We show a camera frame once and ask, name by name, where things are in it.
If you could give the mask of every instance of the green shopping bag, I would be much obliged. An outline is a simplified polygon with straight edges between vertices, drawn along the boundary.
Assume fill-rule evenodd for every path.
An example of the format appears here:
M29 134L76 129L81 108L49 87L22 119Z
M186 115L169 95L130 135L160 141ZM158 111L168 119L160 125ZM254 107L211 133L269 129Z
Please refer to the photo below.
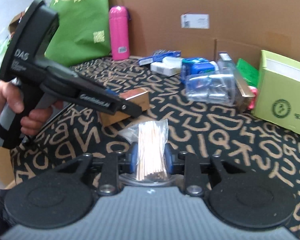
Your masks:
M72 66L110 53L108 0L52 0L59 28L46 57Z

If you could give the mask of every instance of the table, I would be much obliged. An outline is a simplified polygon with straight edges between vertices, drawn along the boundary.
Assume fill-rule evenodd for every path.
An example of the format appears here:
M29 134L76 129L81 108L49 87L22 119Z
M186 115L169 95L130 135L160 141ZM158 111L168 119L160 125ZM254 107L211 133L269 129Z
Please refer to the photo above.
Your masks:
M104 158L113 151L129 148L117 135L123 128L137 122L168 119L168 142L174 149L203 157L214 153L228 155L236 163L288 184L298 200L289 228L300 237L300 135L250 113L238 114L234 106L189 102L177 76L153 74L149 68L139 67L134 59L114 62L105 57L73 69L116 92L146 88L151 109L137 120L130 118L103 128L95 111L71 107L38 135L40 149L20 146L11 151L17 184L54 167L43 151L57 165L83 153Z

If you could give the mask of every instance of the pink bottle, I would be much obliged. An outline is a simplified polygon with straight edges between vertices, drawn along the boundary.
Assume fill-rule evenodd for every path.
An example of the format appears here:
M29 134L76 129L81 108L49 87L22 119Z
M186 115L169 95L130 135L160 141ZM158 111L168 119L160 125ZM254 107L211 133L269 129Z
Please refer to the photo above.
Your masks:
M114 6L110 9L109 27L112 59L129 58L128 10L124 6Z

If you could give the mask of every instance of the light green box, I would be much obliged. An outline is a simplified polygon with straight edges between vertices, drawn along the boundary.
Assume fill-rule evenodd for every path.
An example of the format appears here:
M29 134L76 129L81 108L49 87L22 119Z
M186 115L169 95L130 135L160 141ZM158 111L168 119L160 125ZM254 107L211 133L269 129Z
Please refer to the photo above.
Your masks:
M262 50L254 115L300 134L300 62Z

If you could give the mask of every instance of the person's hand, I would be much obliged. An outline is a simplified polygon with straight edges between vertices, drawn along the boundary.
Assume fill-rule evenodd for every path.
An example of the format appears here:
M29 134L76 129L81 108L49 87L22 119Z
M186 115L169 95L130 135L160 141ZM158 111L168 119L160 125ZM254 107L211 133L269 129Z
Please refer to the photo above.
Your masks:
M6 102L16 114L20 114L24 109L19 89L11 83L0 81L0 114ZM63 102L57 101L54 106L62 109ZM29 116L21 119L21 132L30 136L38 134L40 128L52 115L52 112L52 107L32 110Z

